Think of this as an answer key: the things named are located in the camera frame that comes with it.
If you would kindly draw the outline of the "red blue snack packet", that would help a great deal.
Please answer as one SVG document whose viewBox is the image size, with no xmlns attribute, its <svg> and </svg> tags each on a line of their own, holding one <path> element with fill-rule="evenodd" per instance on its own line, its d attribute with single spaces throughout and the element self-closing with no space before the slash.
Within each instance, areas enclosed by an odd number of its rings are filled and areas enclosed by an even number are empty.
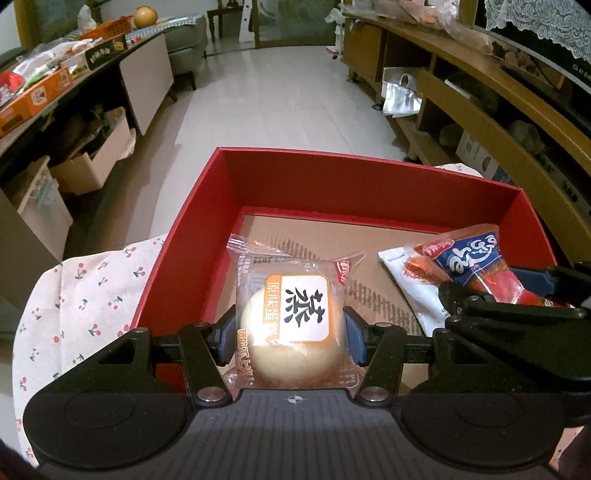
<svg viewBox="0 0 591 480">
<path fill-rule="evenodd" d="M 490 294 L 497 302 L 573 308 L 525 288 L 502 255 L 497 225 L 479 224 L 451 231 L 413 249 L 431 259 L 456 284 Z"/>
</svg>

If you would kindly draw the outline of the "white noodle snack bag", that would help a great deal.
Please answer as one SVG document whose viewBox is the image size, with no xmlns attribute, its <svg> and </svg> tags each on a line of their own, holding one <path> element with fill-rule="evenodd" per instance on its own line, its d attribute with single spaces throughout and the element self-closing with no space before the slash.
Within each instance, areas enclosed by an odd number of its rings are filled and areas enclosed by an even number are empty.
<svg viewBox="0 0 591 480">
<path fill-rule="evenodd" d="M 411 246 L 396 247 L 378 253 L 410 304 L 426 336 L 432 337 L 445 327 L 450 316 L 439 298 L 439 287 L 451 278 L 430 258 Z"/>
</svg>

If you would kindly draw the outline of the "steamed cake clear packet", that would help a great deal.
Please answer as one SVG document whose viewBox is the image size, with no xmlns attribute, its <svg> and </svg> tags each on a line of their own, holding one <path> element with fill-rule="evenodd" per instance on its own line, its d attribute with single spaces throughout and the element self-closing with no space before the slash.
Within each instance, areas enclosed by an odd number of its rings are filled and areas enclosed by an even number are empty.
<svg viewBox="0 0 591 480">
<path fill-rule="evenodd" d="M 223 376 L 231 392 L 356 387 L 345 293 L 365 253 L 296 257 L 238 235 L 226 248 L 236 268 L 236 348 Z"/>
</svg>

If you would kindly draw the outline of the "cherry print tablecloth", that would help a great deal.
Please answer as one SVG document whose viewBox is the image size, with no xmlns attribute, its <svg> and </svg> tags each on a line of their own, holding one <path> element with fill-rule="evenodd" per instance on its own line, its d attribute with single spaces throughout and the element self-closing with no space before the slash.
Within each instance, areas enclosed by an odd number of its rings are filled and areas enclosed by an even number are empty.
<svg viewBox="0 0 591 480">
<path fill-rule="evenodd" d="M 23 424 L 27 403 L 41 388 L 132 328 L 166 237 L 69 258 L 45 271 L 33 287 L 12 352 L 19 450 L 33 466 L 38 461 Z"/>
</svg>

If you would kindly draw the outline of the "red cardboard box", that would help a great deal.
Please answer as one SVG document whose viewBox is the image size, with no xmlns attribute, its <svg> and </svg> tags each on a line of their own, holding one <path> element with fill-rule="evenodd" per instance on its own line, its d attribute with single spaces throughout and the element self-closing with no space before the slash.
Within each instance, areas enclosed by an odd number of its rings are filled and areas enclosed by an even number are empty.
<svg viewBox="0 0 591 480">
<path fill-rule="evenodd" d="M 476 224 L 500 229 L 509 264 L 541 269 L 556 259 L 519 188 L 446 170 L 304 150 L 219 148 L 186 197 L 148 279 L 134 324 L 154 335 L 213 322 L 228 279 L 226 248 L 246 219 L 287 221 L 281 237 L 325 259 L 423 233 Z"/>
</svg>

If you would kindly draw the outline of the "long wooden tv bench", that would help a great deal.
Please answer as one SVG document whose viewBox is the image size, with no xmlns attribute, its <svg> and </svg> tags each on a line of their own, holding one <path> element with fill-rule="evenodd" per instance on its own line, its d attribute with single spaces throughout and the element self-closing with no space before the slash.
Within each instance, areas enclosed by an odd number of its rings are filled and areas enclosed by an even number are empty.
<svg viewBox="0 0 591 480">
<path fill-rule="evenodd" d="M 418 70 L 413 126 L 450 120 L 522 188 L 570 263 L 590 258 L 590 139 L 503 64 L 442 30 L 366 13 L 345 15 L 349 75 L 377 87 L 387 67 Z"/>
</svg>

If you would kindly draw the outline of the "open cardboard carton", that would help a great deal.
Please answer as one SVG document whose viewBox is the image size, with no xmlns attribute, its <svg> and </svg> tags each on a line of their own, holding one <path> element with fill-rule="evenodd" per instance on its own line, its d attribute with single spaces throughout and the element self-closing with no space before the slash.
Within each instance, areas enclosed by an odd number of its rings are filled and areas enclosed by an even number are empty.
<svg viewBox="0 0 591 480">
<path fill-rule="evenodd" d="M 83 195 L 101 189 L 115 164 L 134 151 L 136 132 L 123 107 L 104 112 L 92 127 L 69 157 L 50 169 L 62 193 Z"/>
</svg>

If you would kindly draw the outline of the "silver plastic bag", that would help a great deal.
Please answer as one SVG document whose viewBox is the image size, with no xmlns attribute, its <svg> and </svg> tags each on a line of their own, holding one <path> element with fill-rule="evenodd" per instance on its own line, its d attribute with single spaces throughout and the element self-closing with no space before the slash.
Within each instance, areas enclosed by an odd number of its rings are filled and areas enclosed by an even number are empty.
<svg viewBox="0 0 591 480">
<path fill-rule="evenodd" d="M 383 97 L 383 113 L 394 118 L 418 114 L 422 106 L 415 78 L 408 73 L 397 80 L 384 83 Z"/>
</svg>

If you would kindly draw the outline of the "white lace cloth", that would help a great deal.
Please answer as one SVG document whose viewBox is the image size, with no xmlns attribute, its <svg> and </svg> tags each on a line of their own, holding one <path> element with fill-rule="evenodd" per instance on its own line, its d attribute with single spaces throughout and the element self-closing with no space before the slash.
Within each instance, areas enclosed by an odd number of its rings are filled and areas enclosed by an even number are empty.
<svg viewBox="0 0 591 480">
<path fill-rule="evenodd" d="M 567 49 L 575 59 L 590 62 L 590 12 L 587 1 L 486 0 L 486 29 L 507 24 L 533 32 Z"/>
</svg>

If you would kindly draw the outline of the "dark side table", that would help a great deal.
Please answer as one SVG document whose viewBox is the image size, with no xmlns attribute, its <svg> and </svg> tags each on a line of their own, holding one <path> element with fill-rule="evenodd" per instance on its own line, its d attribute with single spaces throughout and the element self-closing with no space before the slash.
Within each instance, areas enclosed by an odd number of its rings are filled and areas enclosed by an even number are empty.
<svg viewBox="0 0 591 480">
<path fill-rule="evenodd" d="M 5 137 L 11 144 L 1 149 L 1 187 L 6 188 L 39 154 L 63 153 L 58 141 L 65 134 L 51 127 L 41 131 L 41 121 L 55 113 L 78 118 L 93 107 L 122 107 L 136 130 L 147 131 L 172 85 L 172 71 L 162 33 L 134 44 L 93 73 L 85 76 L 52 106 L 16 132 Z M 57 256 L 34 235 L 5 193 L 1 194 L 1 276 L 22 275 L 28 282 L 57 262 Z"/>
</svg>

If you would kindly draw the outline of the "grey sofa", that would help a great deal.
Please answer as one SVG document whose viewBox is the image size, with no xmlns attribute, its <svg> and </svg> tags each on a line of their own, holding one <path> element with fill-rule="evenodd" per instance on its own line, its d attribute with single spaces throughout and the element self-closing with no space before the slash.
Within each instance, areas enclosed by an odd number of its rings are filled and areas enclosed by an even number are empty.
<svg viewBox="0 0 591 480">
<path fill-rule="evenodd" d="M 197 74 L 206 56 L 207 22 L 202 15 L 190 20 L 189 24 L 167 29 L 164 38 L 172 75 L 185 78 L 195 90 Z"/>
</svg>

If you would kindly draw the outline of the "orange cardboard box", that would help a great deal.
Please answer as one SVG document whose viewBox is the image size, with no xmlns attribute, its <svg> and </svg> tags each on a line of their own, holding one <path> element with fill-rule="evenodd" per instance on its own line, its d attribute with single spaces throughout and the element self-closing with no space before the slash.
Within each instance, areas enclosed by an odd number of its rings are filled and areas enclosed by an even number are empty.
<svg viewBox="0 0 591 480">
<path fill-rule="evenodd" d="M 71 87 L 72 79 L 68 69 L 61 68 L 19 94 L 1 108 L 1 136 L 4 137 L 32 118 Z"/>
</svg>

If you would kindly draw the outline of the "black snack box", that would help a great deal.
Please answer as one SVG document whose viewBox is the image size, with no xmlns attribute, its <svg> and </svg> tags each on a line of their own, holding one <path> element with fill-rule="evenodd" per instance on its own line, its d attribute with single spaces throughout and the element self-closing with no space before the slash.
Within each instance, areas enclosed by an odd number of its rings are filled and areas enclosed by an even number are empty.
<svg viewBox="0 0 591 480">
<path fill-rule="evenodd" d="M 127 50 L 124 34 L 104 40 L 84 52 L 88 69 L 93 71 Z"/>
</svg>

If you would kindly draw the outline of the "round yellow pomelo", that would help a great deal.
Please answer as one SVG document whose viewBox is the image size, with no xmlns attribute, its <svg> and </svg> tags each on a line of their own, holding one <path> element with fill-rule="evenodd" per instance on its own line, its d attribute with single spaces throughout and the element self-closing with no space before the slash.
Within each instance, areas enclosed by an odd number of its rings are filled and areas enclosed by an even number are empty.
<svg viewBox="0 0 591 480">
<path fill-rule="evenodd" d="M 133 24 L 136 29 L 154 25 L 158 20 L 157 12 L 150 6 L 142 5 L 135 8 Z"/>
</svg>

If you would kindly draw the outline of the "dark wooden chair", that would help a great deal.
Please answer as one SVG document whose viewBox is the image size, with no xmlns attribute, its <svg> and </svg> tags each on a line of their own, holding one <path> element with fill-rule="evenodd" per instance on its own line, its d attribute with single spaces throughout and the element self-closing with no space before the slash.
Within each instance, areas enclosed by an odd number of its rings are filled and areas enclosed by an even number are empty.
<svg viewBox="0 0 591 480">
<path fill-rule="evenodd" d="M 217 1 L 214 9 L 206 12 L 211 41 L 223 38 L 238 38 L 242 28 L 243 2 Z"/>
</svg>

